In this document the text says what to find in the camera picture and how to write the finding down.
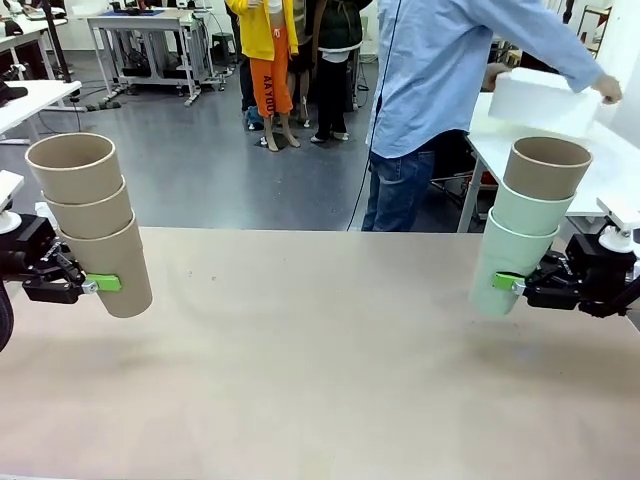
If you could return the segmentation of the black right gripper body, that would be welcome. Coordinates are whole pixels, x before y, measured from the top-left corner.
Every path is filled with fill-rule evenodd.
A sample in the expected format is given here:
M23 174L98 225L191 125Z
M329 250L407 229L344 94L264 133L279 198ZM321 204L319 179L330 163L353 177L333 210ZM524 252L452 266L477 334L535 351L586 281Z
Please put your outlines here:
M574 234L565 250L571 271L579 280L582 300L612 300L627 286L636 262L634 253L604 248L597 234Z

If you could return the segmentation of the brown cup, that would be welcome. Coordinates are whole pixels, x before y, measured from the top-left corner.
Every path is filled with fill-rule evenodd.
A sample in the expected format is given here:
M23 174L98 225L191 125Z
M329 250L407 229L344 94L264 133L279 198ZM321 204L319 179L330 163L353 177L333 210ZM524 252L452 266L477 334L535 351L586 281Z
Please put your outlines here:
M77 239L96 239L119 232L134 218L124 176L121 181L117 191L90 203L59 203L49 199L44 192L42 195L62 233Z
M151 305L153 295L135 212L123 229L111 235L80 239L60 231L60 237L87 274L118 278L118 291L100 288L97 292L110 315L131 318Z
M579 144L553 137L524 137L512 146L503 183L540 200L572 197L593 161Z
M123 183L114 142L98 134L50 136L31 145L25 160L44 196L57 203L102 200Z

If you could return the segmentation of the mint green cup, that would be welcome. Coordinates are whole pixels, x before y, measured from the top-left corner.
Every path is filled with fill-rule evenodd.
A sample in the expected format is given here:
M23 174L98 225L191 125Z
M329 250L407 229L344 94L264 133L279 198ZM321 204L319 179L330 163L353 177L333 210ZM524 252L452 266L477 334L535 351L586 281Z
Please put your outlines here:
M474 309L489 316L510 313L518 297L511 288L504 290L495 287L495 274L506 272L520 277L531 274L551 246L558 231L559 226L545 235L528 235L512 231L497 221L494 208L491 208L470 292L470 301Z
M522 195L501 184L492 207L493 218L501 226L519 234L549 235L559 228L573 199L574 196L563 200L542 200Z

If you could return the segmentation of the white plastic basket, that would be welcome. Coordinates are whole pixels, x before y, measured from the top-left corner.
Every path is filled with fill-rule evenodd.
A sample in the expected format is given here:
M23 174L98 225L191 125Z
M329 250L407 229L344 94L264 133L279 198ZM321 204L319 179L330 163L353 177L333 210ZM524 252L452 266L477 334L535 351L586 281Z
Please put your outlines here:
M489 115L523 127L573 138L584 137L601 95L587 88L575 93L559 75L517 67L495 80Z

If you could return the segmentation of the person's right forearm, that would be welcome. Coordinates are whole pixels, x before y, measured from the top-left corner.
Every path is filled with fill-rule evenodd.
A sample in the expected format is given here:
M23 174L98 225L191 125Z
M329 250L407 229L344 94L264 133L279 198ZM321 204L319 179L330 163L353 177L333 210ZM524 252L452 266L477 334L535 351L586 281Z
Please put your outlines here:
M575 34L557 19L537 30L531 54L553 67L574 92L594 87L604 73Z

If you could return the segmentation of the person's right hand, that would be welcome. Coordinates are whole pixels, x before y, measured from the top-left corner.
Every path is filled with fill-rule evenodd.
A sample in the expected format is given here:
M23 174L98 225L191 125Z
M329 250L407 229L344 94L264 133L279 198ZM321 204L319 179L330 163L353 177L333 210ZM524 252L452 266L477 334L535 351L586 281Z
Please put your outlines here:
M616 104L623 97L619 81L611 75L600 76L593 85L593 89L601 95L602 102L606 105Z

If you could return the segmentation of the person's left hand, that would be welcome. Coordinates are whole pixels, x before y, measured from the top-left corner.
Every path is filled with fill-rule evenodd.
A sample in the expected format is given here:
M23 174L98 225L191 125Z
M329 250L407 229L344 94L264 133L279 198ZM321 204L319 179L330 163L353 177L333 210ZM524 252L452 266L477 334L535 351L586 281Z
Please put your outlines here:
M496 81L501 74L509 73L511 68L502 63L490 63L486 66L486 72L482 82L483 92L493 92L496 88Z

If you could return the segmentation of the large white desk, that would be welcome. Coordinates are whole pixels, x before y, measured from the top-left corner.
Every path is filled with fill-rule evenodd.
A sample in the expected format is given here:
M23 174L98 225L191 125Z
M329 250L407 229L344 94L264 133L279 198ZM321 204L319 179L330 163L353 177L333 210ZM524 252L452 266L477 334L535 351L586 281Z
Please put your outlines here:
M522 137L543 134L491 117L491 101L490 93L480 94L473 112L467 140L476 164L457 227L459 233L469 230L482 174L488 171L500 180L512 143ZM591 125L587 137L578 143L592 153L593 162L567 210L568 221L562 227L563 235L573 230L594 233L603 225L603 212L596 203L599 197L612 195L640 211L640 149L598 122Z

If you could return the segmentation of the small white desk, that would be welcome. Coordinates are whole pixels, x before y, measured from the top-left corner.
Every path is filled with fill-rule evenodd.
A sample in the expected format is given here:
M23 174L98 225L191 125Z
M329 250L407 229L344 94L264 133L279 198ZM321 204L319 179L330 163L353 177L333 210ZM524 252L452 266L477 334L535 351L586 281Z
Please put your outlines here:
M71 96L82 87L80 81L65 83L59 80L8 81L13 88L26 88L25 97L9 101L0 107L0 144L30 145L40 140L34 117L50 105ZM8 139L6 133L21 124L26 125L27 139Z

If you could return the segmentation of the black item on desk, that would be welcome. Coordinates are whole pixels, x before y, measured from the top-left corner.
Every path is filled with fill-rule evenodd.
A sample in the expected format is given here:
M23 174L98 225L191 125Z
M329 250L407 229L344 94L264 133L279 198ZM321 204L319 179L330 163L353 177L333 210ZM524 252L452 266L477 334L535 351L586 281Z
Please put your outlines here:
M12 87L6 82L0 80L0 108L7 103L17 100L28 95L28 89L25 87Z

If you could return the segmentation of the black monitor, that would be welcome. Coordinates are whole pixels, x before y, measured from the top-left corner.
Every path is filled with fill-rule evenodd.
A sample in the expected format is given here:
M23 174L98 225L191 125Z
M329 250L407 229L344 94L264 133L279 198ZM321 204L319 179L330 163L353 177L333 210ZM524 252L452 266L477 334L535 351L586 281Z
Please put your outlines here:
M525 51L523 51L521 54L519 66L531 70L558 74L558 71L555 68L551 67L547 63L537 59L536 57L530 55Z

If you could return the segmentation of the black stand pole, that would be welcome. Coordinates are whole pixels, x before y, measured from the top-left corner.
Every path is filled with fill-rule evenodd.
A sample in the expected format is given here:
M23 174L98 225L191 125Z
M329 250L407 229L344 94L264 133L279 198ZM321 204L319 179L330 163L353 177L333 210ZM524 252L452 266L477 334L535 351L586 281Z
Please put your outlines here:
M62 77L65 83L71 82L71 75L69 73L68 65L65 60L60 40L57 34L56 25L54 23L54 16L52 12L52 7L49 0L41 0L41 8L44 11L45 18L48 25L48 31L50 35L50 41L58 62L59 69L62 73Z

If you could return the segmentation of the white desk with clutter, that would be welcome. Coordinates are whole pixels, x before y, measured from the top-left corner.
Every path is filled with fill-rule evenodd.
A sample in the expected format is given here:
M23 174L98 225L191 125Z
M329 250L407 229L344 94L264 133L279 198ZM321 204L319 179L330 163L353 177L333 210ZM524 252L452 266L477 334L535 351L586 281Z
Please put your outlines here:
M0 67L9 67L19 62L30 68L29 78L55 80L56 75L45 46L45 38L50 36L47 21L30 20L24 15L14 21L20 26L21 35L1 36L4 27L0 26Z

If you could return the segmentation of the shelf with cardboard boxes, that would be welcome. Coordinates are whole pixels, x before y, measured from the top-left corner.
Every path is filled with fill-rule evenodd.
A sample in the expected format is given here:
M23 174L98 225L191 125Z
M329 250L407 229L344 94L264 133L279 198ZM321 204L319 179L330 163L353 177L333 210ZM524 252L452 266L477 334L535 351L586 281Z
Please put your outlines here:
M593 57L598 55L612 12L613 0L576 0L579 7L576 34Z

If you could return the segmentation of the person in yellow jacket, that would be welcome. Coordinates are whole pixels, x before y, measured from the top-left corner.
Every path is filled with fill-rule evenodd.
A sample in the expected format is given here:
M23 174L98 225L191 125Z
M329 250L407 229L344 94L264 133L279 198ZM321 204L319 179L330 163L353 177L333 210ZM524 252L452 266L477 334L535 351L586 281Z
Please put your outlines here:
M300 142L289 125L293 109L288 89L289 59L298 54L293 0L225 0L238 16L244 55L250 61L257 109L264 121L267 147L276 152L273 117L281 121L283 136L294 148Z

